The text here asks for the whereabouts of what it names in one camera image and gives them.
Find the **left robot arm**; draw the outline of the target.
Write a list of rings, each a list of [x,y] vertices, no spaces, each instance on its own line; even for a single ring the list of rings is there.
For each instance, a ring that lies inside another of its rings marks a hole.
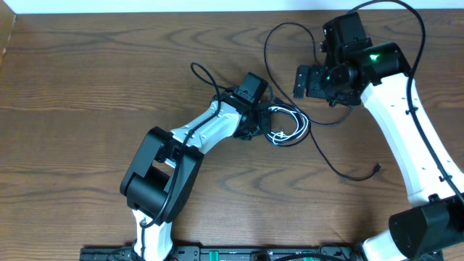
[[[207,111],[170,131],[152,128],[144,137],[120,193],[136,219],[132,260],[165,260],[171,229],[185,206],[206,153],[225,138],[249,141],[270,131],[269,84],[248,73],[242,84],[217,93]]]

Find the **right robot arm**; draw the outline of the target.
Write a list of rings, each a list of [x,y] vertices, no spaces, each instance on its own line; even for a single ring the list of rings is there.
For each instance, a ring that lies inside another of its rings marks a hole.
[[[463,241],[463,173],[418,97],[411,67],[393,42],[373,45],[356,12],[323,26],[322,66],[300,66],[293,95],[355,107],[378,123],[402,173],[411,208],[361,243],[359,260],[436,260]]]

